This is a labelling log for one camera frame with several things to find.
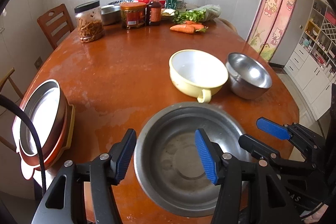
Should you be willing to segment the cream bowl with handle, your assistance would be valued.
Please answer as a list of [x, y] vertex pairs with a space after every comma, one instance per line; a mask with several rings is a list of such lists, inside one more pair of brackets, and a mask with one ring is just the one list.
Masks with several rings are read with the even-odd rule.
[[199, 103], [210, 102], [228, 81], [228, 70], [217, 57], [195, 49], [175, 52], [169, 59], [173, 85]]

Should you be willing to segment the orange silicone plate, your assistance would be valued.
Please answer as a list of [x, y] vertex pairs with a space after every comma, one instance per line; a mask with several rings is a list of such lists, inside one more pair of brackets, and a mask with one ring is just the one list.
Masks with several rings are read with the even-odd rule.
[[[49, 145], [46, 148], [42, 148], [45, 169], [49, 169], [59, 159], [62, 152], [70, 147], [70, 144], [69, 145], [67, 144], [67, 141], [70, 138], [68, 136], [69, 134], [68, 131], [70, 128], [70, 119], [71, 119], [71, 110], [70, 106], [67, 106], [64, 114], [63, 125], [62, 127], [59, 127], [56, 131], [57, 133], [59, 133], [58, 138], [54, 140], [53, 146], [51, 146], [51, 143], [49, 143]], [[27, 156], [23, 152], [23, 149], [20, 147], [20, 144], [18, 145], [17, 153], [19, 153], [23, 162], [30, 168], [33, 168], [35, 170], [41, 170], [38, 155]]]

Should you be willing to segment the orange carrot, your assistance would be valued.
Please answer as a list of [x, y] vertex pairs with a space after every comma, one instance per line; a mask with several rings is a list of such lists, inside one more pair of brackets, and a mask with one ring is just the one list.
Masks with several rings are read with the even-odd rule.
[[185, 21], [184, 24], [192, 26], [195, 32], [206, 32], [208, 28], [207, 26], [204, 26], [203, 24], [199, 22], [194, 22], [190, 20]]
[[170, 27], [170, 30], [174, 32], [186, 33], [186, 34], [193, 34], [195, 33], [195, 28], [192, 25], [187, 24], [178, 24]]

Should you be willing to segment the clear jar black lid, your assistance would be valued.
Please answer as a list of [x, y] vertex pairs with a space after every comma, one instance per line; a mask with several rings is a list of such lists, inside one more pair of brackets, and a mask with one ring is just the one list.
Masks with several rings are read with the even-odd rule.
[[93, 42], [104, 36], [99, 0], [78, 5], [74, 8], [74, 12], [82, 43]]

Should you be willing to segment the small steel bowl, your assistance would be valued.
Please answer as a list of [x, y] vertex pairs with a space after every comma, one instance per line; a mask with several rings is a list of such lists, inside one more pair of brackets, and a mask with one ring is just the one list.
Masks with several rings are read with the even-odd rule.
[[256, 60], [242, 53], [229, 53], [226, 61], [231, 91], [240, 98], [251, 100], [266, 93], [272, 78]]

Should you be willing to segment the curved-back wooden chair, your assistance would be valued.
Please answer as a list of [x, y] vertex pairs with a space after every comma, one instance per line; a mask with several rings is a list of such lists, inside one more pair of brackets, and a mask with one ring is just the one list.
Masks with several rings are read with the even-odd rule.
[[[1, 80], [1, 90], [3, 89], [5, 83], [9, 81], [14, 91], [17, 93], [17, 96], [20, 99], [23, 99], [24, 95], [20, 91], [19, 87], [15, 84], [15, 82], [12, 80], [11, 75], [15, 72], [14, 67], [12, 67], [9, 72], [5, 75], [5, 77]], [[9, 100], [5, 96], [1, 95], [1, 107], [7, 109], [9, 112], [15, 113], [15, 110], [17, 109], [17, 105], [15, 102]], [[1, 143], [5, 145], [7, 148], [11, 149], [13, 152], [16, 152], [16, 146], [11, 144], [8, 140], [6, 140], [4, 137], [1, 136]]]

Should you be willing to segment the brown slatted wooden chair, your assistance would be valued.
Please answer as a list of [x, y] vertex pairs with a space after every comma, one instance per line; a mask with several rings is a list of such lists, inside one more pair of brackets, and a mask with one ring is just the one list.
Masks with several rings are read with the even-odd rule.
[[58, 47], [58, 42], [62, 37], [74, 30], [74, 25], [65, 4], [60, 4], [39, 16], [37, 23], [53, 50]]

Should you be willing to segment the yellow scalloped plate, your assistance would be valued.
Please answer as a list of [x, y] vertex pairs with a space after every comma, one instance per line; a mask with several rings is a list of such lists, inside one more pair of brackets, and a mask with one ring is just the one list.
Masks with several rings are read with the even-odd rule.
[[[73, 104], [70, 104], [67, 110], [67, 117], [64, 119], [62, 133], [60, 134], [59, 139], [50, 154], [48, 156], [44, 156], [45, 170], [52, 167], [58, 161], [58, 159], [60, 159], [60, 156], [65, 150], [70, 149], [72, 143], [72, 135], [74, 131], [74, 124], [75, 106]], [[27, 164], [27, 162], [25, 161], [27, 156], [24, 155], [21, 148], [19, 149], [19, 154], [21, 157], [21, 172], [23, 174], [23, 177], [26, 180], [29, 180], [33, 177], [33, 174], [36, 170], [41, 170], [40, 164]]]

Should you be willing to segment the orange-lid pickle jar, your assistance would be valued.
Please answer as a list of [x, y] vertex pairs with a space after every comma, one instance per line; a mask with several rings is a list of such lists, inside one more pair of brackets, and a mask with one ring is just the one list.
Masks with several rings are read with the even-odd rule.
[[121, 26], [125, 29], [141, 28], [146, 23], [146, 3], [129, 2], [122, 3]]

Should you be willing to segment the white display cabinet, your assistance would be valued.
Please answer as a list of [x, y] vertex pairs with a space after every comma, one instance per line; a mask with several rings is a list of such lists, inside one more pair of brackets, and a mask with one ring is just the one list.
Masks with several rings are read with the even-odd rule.
[[335, 13], [324, 0], [314, 0], [301, 38], [284, 67], [315, 120], [330, 108], [335, 83]]

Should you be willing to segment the large steel bowl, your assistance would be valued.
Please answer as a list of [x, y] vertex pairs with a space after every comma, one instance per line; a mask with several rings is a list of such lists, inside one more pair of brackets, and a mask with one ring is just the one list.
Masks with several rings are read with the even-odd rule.
[[252, 161], [238, 139], [245, 132], [225, 111], [197, 102], [174, 104], [157, 112], [141, 130], [134, 151], [134, 170], [147, 196], [183, 217], [211, 215], [219, 186], [206, 178], [195, 146], [195, 131], [239, 160]]

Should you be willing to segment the wall power socket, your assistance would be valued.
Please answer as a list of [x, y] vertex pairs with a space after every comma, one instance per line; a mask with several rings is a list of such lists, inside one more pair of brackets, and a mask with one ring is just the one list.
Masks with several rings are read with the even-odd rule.
[[36, 61], [34, 62], [34, 66], [37, 70], [39, 70], [41, 68], [41, 66], [43, 65], [43, 61], [41, 57], [38, 57], [36, 59]]

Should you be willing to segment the hello kitty pink door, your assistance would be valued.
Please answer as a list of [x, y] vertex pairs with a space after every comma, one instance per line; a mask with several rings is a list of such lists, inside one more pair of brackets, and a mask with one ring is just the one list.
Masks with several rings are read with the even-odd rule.
[[288, 27], [296, 0], [261, 0], [248, 44], [267, 62], [271, 60]]

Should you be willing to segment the shallow steel pan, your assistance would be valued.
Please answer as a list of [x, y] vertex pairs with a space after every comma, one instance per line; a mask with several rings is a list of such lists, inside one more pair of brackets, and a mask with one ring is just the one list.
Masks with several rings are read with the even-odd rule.
[[[62, 127], [67, 100], [54, 79], [41, 83], [30, 95], [24, 107], [24, 112], [32, 121], [42, 148], [58, 138], [57, 129]], [[37, 147], [29, 128], [21, 122], [19, 130], [19, 144], [27, 156], [38, 155]]]

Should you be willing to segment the steel basin behind jars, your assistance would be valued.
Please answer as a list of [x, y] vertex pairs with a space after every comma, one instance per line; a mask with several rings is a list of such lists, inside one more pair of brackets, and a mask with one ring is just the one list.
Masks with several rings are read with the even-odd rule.
[[103, 25], [112, 25], [121, 21], [120, 5], [105, 5], [101, 7]]

